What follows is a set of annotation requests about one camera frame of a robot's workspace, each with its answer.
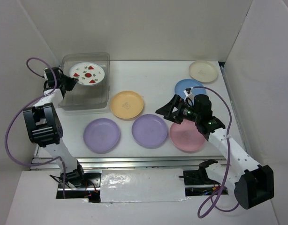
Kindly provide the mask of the white strawberry pattern plate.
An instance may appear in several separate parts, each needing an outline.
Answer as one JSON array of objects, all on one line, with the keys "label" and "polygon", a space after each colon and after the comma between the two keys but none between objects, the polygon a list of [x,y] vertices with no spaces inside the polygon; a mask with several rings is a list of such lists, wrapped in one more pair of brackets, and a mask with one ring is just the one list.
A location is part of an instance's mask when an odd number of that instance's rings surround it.
[{"label": "white strawberry pattern plate", "polygon": [[106,73],[103,68],[92,62],[80,62],[73,65],[69,70],[69,76],[77,79],[77,83],[83,86],[100,84]]}]

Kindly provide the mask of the purple plate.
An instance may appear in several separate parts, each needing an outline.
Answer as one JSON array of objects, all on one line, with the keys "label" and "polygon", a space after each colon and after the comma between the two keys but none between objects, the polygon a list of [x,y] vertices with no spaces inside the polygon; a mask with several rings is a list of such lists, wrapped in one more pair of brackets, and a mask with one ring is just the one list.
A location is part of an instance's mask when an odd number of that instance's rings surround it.
[{"label": "purple plate", "polygon": [[113,120],[100,118],[86,126],[83,141],[91,151],[104,154],[118,143],[120,136],[120,128]]},{"label": "purple plate", "polygon": [[162,118],[154,114],[145,114],[133,122],[131,132],[136,143],[154,149],[166,140],[168,127]]}]

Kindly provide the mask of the blue plate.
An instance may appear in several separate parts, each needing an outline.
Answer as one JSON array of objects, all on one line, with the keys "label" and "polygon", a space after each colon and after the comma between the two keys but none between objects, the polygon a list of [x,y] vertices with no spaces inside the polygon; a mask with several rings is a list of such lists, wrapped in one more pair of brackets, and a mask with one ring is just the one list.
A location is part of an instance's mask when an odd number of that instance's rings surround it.
[{"label": "blue plate", "polygon": [[[202,83],[200,83],[197,80],[194,79],[183,79],[180,80],[174,88],[174,93],[179,95],[182,98],[185,98],[186,95],[184,94],[184,90],[186,90],[186,88],[191,88],[191,87],[197,87],[200,86],[202,87]],[[192,90],[192,93],[195,95],[199,95],[199,94],[205,94],[206,95],[206,91],[203,88],[195,88],[194,90]]]}]

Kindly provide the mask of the cream plate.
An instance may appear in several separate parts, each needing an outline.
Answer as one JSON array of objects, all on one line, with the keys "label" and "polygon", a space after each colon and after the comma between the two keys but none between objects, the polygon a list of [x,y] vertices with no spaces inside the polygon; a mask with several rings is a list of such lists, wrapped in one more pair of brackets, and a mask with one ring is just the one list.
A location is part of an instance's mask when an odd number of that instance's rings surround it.
[{"label": "cream plate", "polygon": [[189,66],[189,75],[201,83],[211,83],[217,79],[218,70],[210,62],[194,61]]}]

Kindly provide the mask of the pink plate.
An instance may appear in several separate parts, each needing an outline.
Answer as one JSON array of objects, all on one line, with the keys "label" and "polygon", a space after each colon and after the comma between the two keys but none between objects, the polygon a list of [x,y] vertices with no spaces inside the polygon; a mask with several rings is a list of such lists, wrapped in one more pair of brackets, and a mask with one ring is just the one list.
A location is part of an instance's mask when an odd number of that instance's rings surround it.
[{"label": "pink plate", "polygon": [[198,151],[206,142],[195,122],[189,120],[184,120],[181,124],[173,123],[169,136],[175,147],[188,153]]}]

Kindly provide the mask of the yellow plate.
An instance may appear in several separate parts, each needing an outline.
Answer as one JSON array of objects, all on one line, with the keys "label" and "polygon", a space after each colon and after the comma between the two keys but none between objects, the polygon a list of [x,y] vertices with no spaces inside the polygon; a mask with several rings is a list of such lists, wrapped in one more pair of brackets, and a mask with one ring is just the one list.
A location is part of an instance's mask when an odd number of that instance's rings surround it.
[{"label": "yellow plate", "polygon": [[135,118],[142,112],[143,108],[143,98],[138,93],[129,90],[117,93],[110,103],[113,115],[124,120]]}]

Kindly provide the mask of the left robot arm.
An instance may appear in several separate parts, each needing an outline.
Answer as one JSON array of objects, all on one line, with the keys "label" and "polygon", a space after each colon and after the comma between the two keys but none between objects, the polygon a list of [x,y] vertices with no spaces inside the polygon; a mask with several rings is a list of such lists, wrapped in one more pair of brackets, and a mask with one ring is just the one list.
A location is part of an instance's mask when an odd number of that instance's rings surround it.
[{"label": "left robot arm", "polygon": [[86,174],[63,141],[64,131],[56,112],[56,107],[71,91],[77,79],[64,75],[58,67],[46,68],[44,71],[44,92],[33,106],[23,110],[23,117],[29,139],[32,143],[46,150],[60,168],[58,182],[66,186],[79,188],[86,183]]}]

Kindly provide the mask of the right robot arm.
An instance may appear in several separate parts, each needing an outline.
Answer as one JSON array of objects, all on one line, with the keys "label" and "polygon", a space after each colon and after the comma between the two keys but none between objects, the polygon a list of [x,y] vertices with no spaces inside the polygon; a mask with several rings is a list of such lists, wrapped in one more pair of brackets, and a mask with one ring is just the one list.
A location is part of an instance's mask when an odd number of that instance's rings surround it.
[{"label": "right robot arm", "polygon": [[188,106],[179,95],[174,95],[156,113],[177,124],[184,120],[194,122],[198,132],[227,160],[225,167],[214,159],[200,163],[198,178],[202,183],[225,181],[223,187],[246,210],[274,197],[273,170],[253,159],[229,135],[223,122],[213,116],[212,104],[207,95],[195,96],[193,106]]}]

